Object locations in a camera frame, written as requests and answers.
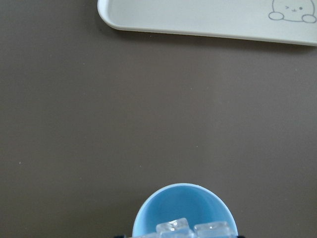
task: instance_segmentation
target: dark gray table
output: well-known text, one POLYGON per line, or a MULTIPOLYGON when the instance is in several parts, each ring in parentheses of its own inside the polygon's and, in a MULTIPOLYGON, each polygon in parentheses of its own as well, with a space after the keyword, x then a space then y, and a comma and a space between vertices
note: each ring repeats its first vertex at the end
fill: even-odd
POLYGON ((119 32, 95 0, 0 8, 0 237, 132 234, 202 185, 248 238, 317 236, 317 49, 119 32))

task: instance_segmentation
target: cartoon face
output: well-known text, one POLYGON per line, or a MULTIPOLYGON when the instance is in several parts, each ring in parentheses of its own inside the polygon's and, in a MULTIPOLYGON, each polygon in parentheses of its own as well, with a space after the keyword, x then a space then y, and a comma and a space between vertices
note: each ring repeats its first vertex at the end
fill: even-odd
POLYGON ((303 16, 314 14, 315 7, 311 0, 274 0, 273 10, 282 13, 284 20, 303 21, 303 16))

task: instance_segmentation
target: blue cup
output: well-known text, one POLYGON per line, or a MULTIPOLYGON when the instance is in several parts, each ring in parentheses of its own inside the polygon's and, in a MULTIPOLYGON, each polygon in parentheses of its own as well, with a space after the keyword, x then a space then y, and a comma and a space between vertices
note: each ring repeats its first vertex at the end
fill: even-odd
POLYGON ((226 221, 238 235, 227 206, 214 193, 191 183, 176 183, 153 193, 142 205, 133 226, 133 237, 156 232, 156 225, 186 218, 194 225, 226 221))

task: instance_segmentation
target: tray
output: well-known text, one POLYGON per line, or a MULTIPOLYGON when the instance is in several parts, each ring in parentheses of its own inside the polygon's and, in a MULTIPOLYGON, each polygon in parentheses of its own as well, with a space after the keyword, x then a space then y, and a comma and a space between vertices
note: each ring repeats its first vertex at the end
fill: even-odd
POLYGON ((317 46, 317 0, 98 0, 118 30, 317 46))

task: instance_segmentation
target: cartoon drawing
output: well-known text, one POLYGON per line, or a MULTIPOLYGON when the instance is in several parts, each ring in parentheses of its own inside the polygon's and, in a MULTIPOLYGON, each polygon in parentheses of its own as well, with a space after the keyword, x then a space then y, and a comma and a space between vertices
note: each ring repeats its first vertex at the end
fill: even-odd
POLYGON ((313 0, 273 0, 273 12, 268 16, 272 20, 315 23, 315 5, 313 0))

